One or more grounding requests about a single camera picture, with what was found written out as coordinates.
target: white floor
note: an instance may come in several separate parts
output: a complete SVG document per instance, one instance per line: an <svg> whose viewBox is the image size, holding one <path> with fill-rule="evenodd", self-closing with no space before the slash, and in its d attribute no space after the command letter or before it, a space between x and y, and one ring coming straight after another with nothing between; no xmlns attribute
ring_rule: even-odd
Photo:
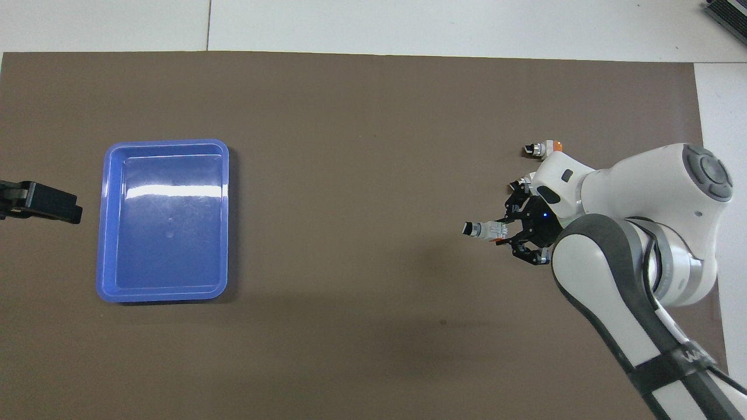
<svg viewBox="0 0 747 420"><path fill-rule="evenodd" d="M747 383L747 46L700 0L0 0L15 51L246 50L694 62L705 146L737 192L719 238L729 370Z"/></svg>

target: black strap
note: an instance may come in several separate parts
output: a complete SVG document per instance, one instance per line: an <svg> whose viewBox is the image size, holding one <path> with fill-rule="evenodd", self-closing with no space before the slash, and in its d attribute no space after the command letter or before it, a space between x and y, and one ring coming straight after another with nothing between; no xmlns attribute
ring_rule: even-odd
<svg viewBox="0 0 747 420"><path fill-rule="evenodd" d="M641 363L633 368L627 377L638 393L646 395L715 364L716 361L697 343L686 342Z"/></svg>

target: black bracket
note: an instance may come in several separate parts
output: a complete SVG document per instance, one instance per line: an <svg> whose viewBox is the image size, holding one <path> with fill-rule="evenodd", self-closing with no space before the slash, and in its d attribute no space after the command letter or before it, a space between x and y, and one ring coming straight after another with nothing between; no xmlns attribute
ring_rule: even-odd
<svg viewBox="0 0 747 420"><path fill-rule="evenodd" d="M0 220L43 217L78 224L83 208L75 205L77 200L75 195L38 182L0 180Z"/></svg>
<svg viewBox="0 0 747 420"><path fill-rule="evenodd" d="M495 244L509 244L513 256L532 265L548 264L548 248L562 232L557 216L542 197L531 194L527 184L514 181L509 186L513 192L506 200L506 217L497 221L511 223L521 220L522 231L511 238L496 241ZM535 244L539 249L529 249L527 242Z"/></svg>

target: brown surface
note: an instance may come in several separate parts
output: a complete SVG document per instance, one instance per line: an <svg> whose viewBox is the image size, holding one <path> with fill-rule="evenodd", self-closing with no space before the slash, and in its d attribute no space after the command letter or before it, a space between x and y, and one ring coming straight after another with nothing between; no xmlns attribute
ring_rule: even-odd
<svg viewBox="0 0 747 420"><path fill-rule="evenodd" d="M644 419L547 267L459 234L554 138L593 167L701 142L689 64L240 52L6 53L0 174L83 222L0 222L3 419ZM102 158L231 149L229 288L94 289ZM713 294L674 311L724 361Z"/></svg>

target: robotic hand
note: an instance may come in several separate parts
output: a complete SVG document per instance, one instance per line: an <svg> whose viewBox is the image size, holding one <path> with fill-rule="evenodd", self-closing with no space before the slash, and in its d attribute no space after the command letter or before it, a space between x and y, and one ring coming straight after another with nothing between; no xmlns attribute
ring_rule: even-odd
<svg viewBox="0 0 747 420"><path fill-rule="evenodd" d="M603 170L560 150L550 141L526 146L543 162L510 184L505 217L467 222L463 233L551 264L560 291L657 418L744 419L747 391L663 308L697 302L716 281L716 230L733 187L724 165L684 143ZM509 238L515 220L522 231Z"/></svg>

